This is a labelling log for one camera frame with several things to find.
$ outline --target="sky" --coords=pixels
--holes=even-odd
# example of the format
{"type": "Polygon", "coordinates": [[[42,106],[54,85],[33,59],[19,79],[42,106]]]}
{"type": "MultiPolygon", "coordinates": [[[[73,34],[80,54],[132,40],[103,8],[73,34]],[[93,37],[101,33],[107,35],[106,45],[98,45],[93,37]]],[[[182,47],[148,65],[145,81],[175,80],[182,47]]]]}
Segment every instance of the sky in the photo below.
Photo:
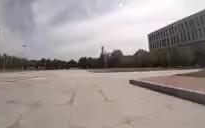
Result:
{"type": "Polygon", "coordinates": [[[0,53],[78,60],[104,46],[131,55],[148,50],[147,34],[203,9],[205,0],[0,0],[0,53]]]}

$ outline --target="white building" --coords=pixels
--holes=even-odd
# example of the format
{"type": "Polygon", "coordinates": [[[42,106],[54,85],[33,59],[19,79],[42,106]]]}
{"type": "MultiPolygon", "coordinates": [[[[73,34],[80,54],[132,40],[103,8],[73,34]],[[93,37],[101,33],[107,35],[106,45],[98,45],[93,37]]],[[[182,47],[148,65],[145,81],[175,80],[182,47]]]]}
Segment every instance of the white building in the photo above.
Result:
{"type": "Polygon", "coordinates": [[[172,23],[148,35],[150,51],[164,48],[205,45],[205,10],[172,23]]]}

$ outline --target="distant building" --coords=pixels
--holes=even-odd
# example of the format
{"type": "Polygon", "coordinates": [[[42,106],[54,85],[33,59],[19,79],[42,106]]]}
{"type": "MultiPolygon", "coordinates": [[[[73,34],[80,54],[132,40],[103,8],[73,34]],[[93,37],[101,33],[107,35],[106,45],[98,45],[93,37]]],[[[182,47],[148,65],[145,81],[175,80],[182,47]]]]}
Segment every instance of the distant building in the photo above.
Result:
{"type": "Polygon", "coordinates": [[[164,48],[205,45],[205,10],[148,35],[150,51],[164,48]]]}

